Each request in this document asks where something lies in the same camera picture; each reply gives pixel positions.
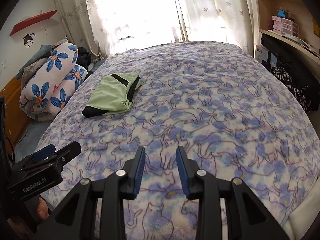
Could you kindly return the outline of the person left hand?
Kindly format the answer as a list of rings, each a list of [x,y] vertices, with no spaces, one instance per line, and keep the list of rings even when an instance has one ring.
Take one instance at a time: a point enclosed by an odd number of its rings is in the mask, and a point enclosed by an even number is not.
[[[48,205],[42,198],[38,199],[37,215],[41,220],[46,220],[49,216]]]

